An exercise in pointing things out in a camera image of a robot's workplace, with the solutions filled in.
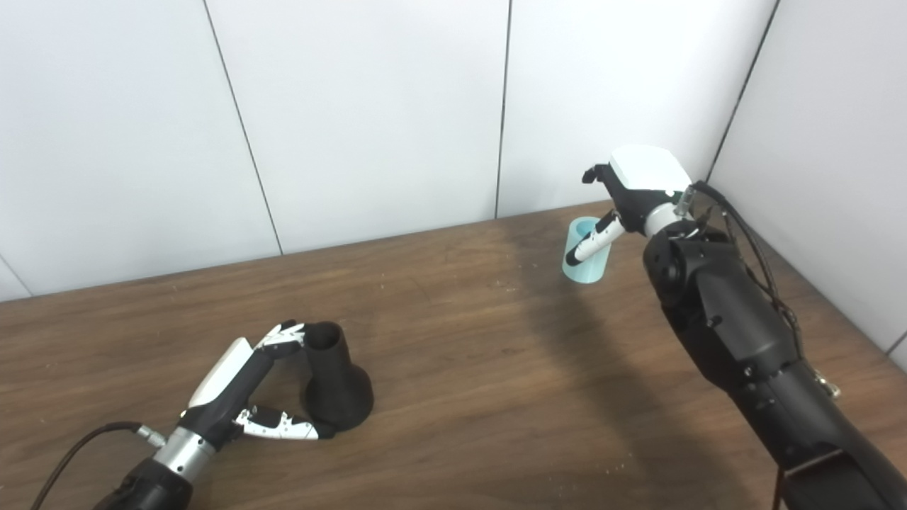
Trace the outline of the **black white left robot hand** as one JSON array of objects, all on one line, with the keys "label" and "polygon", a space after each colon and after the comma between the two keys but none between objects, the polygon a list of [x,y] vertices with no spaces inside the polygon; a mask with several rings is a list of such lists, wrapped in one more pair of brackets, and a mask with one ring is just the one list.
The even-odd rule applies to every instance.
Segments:
[{"label": "black white left robot hand", "polygon": [[336,426],[249,402],[275,362],[304,346],[305,325],[292,319],[272,327],[257,344],[247,338],[233,340],[196,387],[177,426],[216,450],[242,435],[293,441],[334,438]]}]

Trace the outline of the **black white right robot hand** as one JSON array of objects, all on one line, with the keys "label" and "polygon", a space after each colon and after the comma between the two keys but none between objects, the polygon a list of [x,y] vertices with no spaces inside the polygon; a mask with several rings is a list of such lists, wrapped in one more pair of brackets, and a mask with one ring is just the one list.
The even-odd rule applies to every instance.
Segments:
[{"label": "black white right robot hand", "polygon": [[585,184],[602,183],[613,208],[566,256],[582,264],[625,233],[652,237],[668,225],[690,218],[682,198],[692,181],[667,149],[626,145],[615,149],[606,164],[584,171]]}]

